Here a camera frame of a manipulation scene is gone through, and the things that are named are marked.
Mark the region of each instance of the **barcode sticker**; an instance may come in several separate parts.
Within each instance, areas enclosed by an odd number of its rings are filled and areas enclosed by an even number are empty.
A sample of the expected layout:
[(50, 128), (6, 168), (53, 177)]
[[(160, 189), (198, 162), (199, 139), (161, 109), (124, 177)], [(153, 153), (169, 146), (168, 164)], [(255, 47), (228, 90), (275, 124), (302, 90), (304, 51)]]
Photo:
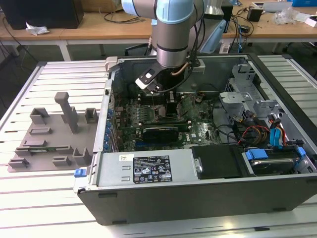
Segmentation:
[(119, 155), (119, 161), (133, 161), (134, 154)]

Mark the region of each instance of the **floor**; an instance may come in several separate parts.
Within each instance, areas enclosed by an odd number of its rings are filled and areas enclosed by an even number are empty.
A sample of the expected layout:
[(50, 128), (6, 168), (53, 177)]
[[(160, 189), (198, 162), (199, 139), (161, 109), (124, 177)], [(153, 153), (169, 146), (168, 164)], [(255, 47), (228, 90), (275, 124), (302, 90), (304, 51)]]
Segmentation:
[[(123, 56), (124, 49), (130, 45), (105, 45), (106, 56), (100, 55), (98, 45), (74, 45), (69, 46), (69, 50), (74, 60), (101, 60), (108, 56)], [(251, 47), (246, 47), (244, 52), (253, 52), (256, 55), (271, 55), (273, 44), (257, 43)], [(10, 106), (24, 82), (28, 79), (36, 66), (36, 62), (25, 52), (24, 48), (18, 48), (20, 56), (16, 58), (10, 57), (8, 60), (0, 64), (0, 118)], [(61, 61), (62, 55), (58, 46), (30, 46), (28, 51), (38, 61)], [(143, 55), (144, 49), (133, 50), (131, 55)], [(316, 78), (317, 72), (317, 56), (314, 50), (306, 44), (294, 43), (288, 49), (293, 59), (295, 59), (308, 73)]]

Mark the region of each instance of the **paper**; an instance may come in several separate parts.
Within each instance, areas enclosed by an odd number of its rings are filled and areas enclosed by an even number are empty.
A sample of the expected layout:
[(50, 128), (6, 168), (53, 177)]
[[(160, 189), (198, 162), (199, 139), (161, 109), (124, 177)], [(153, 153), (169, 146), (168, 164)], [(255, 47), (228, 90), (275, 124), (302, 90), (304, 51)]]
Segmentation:
[(309, 17), (311, 17), (311, 15), (300, 12), (295, 17), (293, 17), (293, 20), (300, 21), (300, 22), (305, 22), (306, 19), (309, 18)]
[(37, 27), (37, 26), (31, 26), (27, 22), (25, 23), (26, 23), (25, 30), (34, 36), (37, 36), (39, 34), (46, 34), (50, 32), (46, 26)]

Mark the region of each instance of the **black box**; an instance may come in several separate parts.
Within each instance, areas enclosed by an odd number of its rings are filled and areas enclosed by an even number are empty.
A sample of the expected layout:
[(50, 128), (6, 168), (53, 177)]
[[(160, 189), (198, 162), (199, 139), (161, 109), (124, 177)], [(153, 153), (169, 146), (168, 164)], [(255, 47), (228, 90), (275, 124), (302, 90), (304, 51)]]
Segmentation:
[(13, 29), (32, 26), (77, 28), (84, 12), (81, 0), (0, 0), (0, 5)]
[(260, 20), (260, 17), (262, 15), (263, 9), (261, 8), (249, 8), (249, 12), (247, 15), (247, 19), (249, 21), (258, 22)]
[(223, 19), (227, 22), (226, 27), (224, 29), (224, 33), (227, 33), (230, 23), (230, 17), (233, 10), (233, 5), (228, 0), (223, 0), (221, 9), (223, 11)]

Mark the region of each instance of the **white plastic bag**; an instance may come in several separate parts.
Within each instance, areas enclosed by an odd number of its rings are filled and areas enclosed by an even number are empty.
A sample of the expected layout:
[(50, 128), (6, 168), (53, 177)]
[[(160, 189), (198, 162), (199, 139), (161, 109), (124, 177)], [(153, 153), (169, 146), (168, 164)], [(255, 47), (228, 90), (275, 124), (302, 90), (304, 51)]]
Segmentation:
[(273, 15), (273, 22), (277, 25), (280, 24), (295, 24), (295, 21), (293, 18), (299, 13), (299, 11), (294, 10), (294, 8), (289, 7), (286, 9), (283, 9), (282, 12), (276, 12)]

